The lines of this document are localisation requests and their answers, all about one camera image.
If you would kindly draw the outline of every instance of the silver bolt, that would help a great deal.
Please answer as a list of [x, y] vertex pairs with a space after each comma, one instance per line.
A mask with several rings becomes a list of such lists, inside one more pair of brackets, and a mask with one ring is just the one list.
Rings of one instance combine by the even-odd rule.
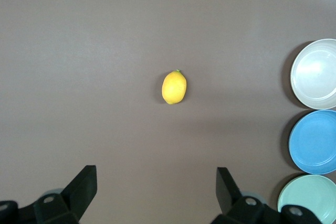
[[297, 216], [302, 216], [303, 215], [303, 212], [297, 207], [291, 207], [291, 208], [289, 208], [289, 211], [292, 215], [297, 215]]
[[246, 204], [248, 204], [250, 206], [255, 206], [257, 204], [257, 202], [252, 198], [246, 198], [245, 202], [246, 202]]
[[49, 203], [49, 202], [52, 202], [53, 200], [54, 200], [54, 197], [53, 196], [49, 196], [49, 197], [47, 197], [47, 198], [45, 198], [43, 200], [43, 203]]
[[8, 204], [3, 204], [2, 206], [0, 206], [0, 211], [6, 210], [8, 207]]

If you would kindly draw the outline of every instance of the mint green plate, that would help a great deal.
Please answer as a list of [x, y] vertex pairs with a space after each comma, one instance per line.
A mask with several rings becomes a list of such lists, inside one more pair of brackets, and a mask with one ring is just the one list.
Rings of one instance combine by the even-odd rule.
[[323, 224], [336, 220], [336, 185], [321, 175], [303, 175], [293, 179], [281, 191], [278, 211], [284, 205], [298, 205], [311, 210]]

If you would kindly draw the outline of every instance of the plate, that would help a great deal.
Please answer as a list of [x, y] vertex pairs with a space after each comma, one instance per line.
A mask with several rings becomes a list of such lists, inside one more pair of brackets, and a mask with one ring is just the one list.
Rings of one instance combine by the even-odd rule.
[[336, 170], [336, 111], [317, 110], [301, 118], [289, 136], [289, 153], [306, 173]]
[[336, 220], [336, 185], [321, 175], [303, 175], [293, 179], [281, 191], [278, 211], [285, 205], [311, 210], [323, 224]]
[[296, 97], [313, 109], [336, 106], [336, 40], [321, 39], [306, 46], [290, 73]]

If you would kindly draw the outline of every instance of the gray table surface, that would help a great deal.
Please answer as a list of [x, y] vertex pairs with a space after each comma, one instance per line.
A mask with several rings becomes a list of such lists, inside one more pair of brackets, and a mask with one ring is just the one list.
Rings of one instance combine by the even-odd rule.
[[[336, 0], [0, 0], [0, 195], [21, 207], [97, 165], [81, 223], [210, 223], [216, 167], [276, 208], [311, 110], [289, 82]], [[165, 104], [164, 76], [188, 86]], [[336, 174], [327, 175], [336, 181]]]

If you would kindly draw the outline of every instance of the lemon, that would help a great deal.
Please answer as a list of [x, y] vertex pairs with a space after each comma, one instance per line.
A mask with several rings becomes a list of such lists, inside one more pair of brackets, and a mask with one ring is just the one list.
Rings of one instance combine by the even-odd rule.
[[168, 104], [176, 104], [184, 98], [187, 81], [177, 69], [164, 78], [162, 84], [162, 97]]

